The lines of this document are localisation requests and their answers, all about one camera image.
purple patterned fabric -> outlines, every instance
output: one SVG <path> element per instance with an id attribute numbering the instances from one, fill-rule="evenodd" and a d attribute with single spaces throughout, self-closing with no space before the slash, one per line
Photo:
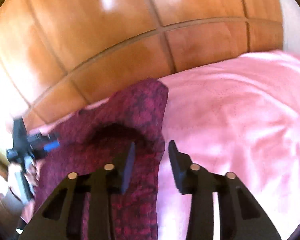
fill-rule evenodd
<path id="1" fill-rule="evenodd" d="M 157 239 L 158 170 L 165 147 L 161 127 L 167 98 L 167 87 L 146 79 L 58 125 L 54 131 L 61 135 L 61 147 L 49 153 L 41 169 L 35 210 L 68 173 L 91 173 L 135 141 L 130 186 L 124 195 L 112 196 L 114 231 L 118 240 Z M 83 240 L 88 239 L 87 221 L 86 206 Z"/>

pink bed sheet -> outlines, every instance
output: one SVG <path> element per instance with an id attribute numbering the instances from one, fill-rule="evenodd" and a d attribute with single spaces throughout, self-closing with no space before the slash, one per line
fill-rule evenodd
<path id="1" fill-rule="evenodd" d="M 162 126 L 166 145 L 175 140 L 210 172 L 235 172 L 287 239 L 300 223 L 300 58 L 281 51 L 248 53 L 161 81 L 169 88 Z M 191 196 L 175 187 L 165 151 L 159 168 L 159 240 L 186 239 L 190 205 Z M 24 217 L 31 215 L 30 205 Z"/>

dark red towel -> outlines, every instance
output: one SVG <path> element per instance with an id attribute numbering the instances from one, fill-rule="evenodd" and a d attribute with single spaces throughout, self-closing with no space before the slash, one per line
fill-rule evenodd
<path id="1" fill-rule="evenodd" d="M 55 131 L 61 135 L 61 147 L 49 153 L 41 169 L 35 210 L 68 173 L 91 173 L 135 141 L 129 189 L 112 197 L 114 231 L 118 240 L 157 239 L 158 170 L 164 152 L 161 127 L 167 98 L 167 87 L 146 79 L 58 125 Z M 85 209 L 83 228 L 87 227 L 87 213 Z"/>

metal screw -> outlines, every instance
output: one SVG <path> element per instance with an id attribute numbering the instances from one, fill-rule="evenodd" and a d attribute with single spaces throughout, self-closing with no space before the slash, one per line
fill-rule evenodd
<path id="1" fill-rule="evenodd" d="M 106 171 L 111 171 L 114 169 L 114 165 L 112 163 L 108 163 L 103 167 Z"/>
<path id="2" fill-rule="evenodd" d="M 233 172 L 227 172 L 226 176 L 228 179 L 235 179 L 237 177 L 237 175 Z"/>
<path id="3" fill-rule="evenodd" d="M 68 174 L 68 179 L 75 179 L 76 177 L 78 177 L 78 173 L 76 172 L 71 172 Z"/>
<path id="4" fill-rule="evenodd" d="M 196 164 L 196 163 L 191 164 L 190 169 L 193 170 L 193 171 L 198 171 L 198 170 L 200 170 L 200 165 Z"/>

maroon cloth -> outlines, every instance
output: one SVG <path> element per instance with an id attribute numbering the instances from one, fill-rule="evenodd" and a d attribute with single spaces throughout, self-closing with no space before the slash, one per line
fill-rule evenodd
<path id="1" fill-rule="evenodd" d="M 107 103 L 81 110 L 55 128 L 59 147 L 46 157 L 36 189 L 35 210 L 68 173 L 91 173 L 111 162 L 116 153 L 135 141 L 136 158 L 130 186 L 124 195 L 112 196 L 116 239 L 157 239 L 156 200 L 159 162 L 164 152 L 161 134 L 168 88 L 146 79 L 115 93 Z M 83 214 L 87 238 L 88 208 Z"/>

